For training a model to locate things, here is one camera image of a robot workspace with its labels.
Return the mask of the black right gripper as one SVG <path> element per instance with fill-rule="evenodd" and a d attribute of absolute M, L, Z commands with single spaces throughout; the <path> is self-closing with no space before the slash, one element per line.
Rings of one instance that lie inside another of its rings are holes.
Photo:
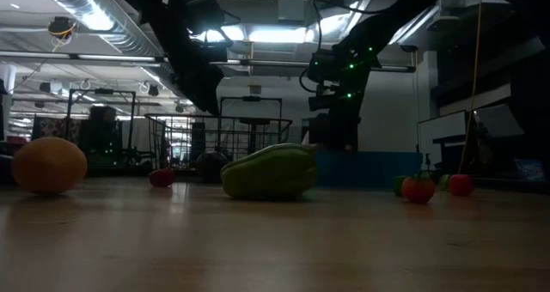
<path fill-rule="evenodd" d="M 327 109 L 328 115 L 336 119 L 354 119 L 360 122 L 359 111 L 364 98 L 364 88 L 348 88 L 332 84 L 324 86 L 318 84 L 314 96 L 309 97 L 309 110 L 311 112 Z M 358 150 L 358 124 L 346 124 L 344 129 L 339 122 L 330 124 L 329 148 L 334 151 Z"/>

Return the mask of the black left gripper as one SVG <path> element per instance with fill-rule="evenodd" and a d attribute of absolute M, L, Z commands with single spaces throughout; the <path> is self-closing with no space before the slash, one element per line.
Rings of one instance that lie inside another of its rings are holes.
<path fill-rule="evenodd" d="M 208 43 L 192 40 L 183 27 L 167 32 L 165 51 L 177 76 L 179 90 L 201 111 L 219 115 L 217 87 L 223 71 L 211 62 L 226 61 L 232 40 L 219 28 L 222 40 Z"/>

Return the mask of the round dark eggplant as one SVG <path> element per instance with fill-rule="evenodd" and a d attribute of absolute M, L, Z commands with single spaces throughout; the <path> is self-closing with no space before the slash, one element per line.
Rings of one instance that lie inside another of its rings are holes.
<path fill-rule="evenodd" d="M 204 183 L 219 184 L 222 182 L 221 170 L 228 163 L 228 158 L 222 152 L 204 152 L 196 160 L 197 174 Z"/>

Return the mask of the green bell pepper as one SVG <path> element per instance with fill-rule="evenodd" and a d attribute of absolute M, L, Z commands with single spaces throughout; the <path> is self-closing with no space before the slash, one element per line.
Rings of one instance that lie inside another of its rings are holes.
<path fill-rule="evenodd" d="M 220 176 L 231 198 L 298 198 L 315 185 L 315 152 L 295 143 L 271 145 L 228 163 Z"/>

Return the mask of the small red tomato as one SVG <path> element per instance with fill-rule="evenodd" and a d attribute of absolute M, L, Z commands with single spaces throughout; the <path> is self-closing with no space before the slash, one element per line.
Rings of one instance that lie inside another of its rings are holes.
<path fill-rule="evenodd" d="M 407 177 L 401 184 L 401 194 L 414 204 L 427 204 L 436 191 L 436 186 L 429 174 L 416 174 Z"/>
<path fill-rule="evenodd" d="M 453 196 L 467 197 L 474 191 L 474 182 L 467 174 L 453 174 L 449 177 L 448 188 Z"/>

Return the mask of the small red vegetable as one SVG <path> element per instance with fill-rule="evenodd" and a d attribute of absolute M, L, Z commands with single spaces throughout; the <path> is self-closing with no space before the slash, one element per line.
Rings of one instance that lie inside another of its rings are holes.
<path fill-rule="evenodd" d="M 174 183 L 172 168 L 157 169 L 149 174 L 149 182 L 153 187 L 169 187 Z"/>

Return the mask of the orange yellow mango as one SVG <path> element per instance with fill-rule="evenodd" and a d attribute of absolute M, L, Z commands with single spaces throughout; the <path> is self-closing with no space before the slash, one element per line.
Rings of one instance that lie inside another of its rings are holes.
<path fill-rule="evenodd" d="M 12 175 L 26 192 L 55 195 L 71 190 L 88 171 L 85 154 L 60 137 L 41 137 L 14 155 Z"/>

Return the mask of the blue tray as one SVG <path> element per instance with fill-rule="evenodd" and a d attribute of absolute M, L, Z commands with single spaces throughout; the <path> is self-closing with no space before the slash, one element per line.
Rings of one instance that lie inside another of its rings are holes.
<path fill-rule="evenodd" d="M 421 166 L 422 155 L 416 152 L 317 152 L 316 185 L 333 188 L 392 187 L 393 178 L 412 175 Z"/>

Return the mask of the bright ceiling light panel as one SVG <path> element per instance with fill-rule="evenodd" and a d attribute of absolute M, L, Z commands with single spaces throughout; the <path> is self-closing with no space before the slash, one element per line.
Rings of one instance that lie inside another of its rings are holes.
<path fill-rule="evenodd" d="M 297 43 L 311 41 L 315 34 L 305 27 L 261 27 L 246 28 L 243 25 L 222 27 L 226 36 L 233 41 L 260 43 Z"/>

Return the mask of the white board desk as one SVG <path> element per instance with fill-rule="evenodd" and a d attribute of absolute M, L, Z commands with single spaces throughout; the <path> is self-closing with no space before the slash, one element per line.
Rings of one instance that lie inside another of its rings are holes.
<path fill-rule="evenodd" d="M 419 150 L 442 173 L 480 173 L 525 135 L 507 104 L 418 123 Z"/>

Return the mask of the grey ceiling box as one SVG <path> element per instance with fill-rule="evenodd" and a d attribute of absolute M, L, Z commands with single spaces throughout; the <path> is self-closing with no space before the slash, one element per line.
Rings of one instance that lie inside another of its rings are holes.
<path fill-rule="evenodd" d="M 278 21 L 302 23 L 304 16 L 304 0 L 278 0 Z"/>

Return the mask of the blue screen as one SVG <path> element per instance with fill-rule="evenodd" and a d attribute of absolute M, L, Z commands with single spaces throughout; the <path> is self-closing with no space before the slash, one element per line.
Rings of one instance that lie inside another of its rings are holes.
<path fill-rule="evenodd" d="M 544 168 L 540 161 L 532 159 L 515 159 L 520 177 L 528 181 L 543 182 L 546 180 Z"/>

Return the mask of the black rig frame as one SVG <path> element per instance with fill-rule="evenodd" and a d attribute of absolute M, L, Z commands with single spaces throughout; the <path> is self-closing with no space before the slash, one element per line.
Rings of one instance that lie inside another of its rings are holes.
<path fill-rule="evenodd" d="M 132 146 L 134 131 L 135 109 L 137 103 L 137 94 L 134 91 L 116 90 L 112 88 L 88 88 L 88 89 L 70 89 L 68 104 L 66 110 L 64 137 L 70 136 L 71 126 L 74 123 L 72 118 L 73 106 L 76 104 L 88 104 L 89 110 L 86 119 L 78 121 L 79 133 L 77 145 L 87 155 L 87 124 L 89 121 L 90 108 L 92 106 L 110 106 L 116 110 L 117 120 L 119 122 L 120 133 L 120 151 L 118 160 L 112 166 L 92 166 L 98 167 L 129 167 L 137 162 L 135 155 L 136 148 Z"/>
<path fill-rule="evenodd" d="M 257 95 L 221 96 L 218 128 L 225 131 L 225 146 L 235 159 L 281 143 L 283 100 Z"/>

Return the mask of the grey horizontal rail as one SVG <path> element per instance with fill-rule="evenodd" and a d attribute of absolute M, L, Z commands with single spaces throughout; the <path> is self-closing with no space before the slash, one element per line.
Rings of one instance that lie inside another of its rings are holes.
<path fill-rule="evenodd" d="M 168 67 L 183 69 L 181 64 L 172 64 L 166 57 L 128 56 L 128 55 L 101 55 L 85 53 L 58 53 L 58 52 L 20 52 L 0 50 L 1 59 L 20 59 L 28 62 L 52 60 L 54 63 L 86 62 L 97 64 L 116 64 L 142 67 Z M 211 62 L 213 65 L 250 66 L 250 67 L 285 67 L 306 68 L 308 62 L 261 60 L 261 59 L 228 59 L 222 62 Z"/>

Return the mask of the silver ventilation duct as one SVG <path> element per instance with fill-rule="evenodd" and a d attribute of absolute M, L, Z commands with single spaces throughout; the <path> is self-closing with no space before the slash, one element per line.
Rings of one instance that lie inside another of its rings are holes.
<path fill-rule="evenodd" d="M 115 0 L 53 0 L 80 24 L 123 54 L 159 56 L 161 50 Z"/>

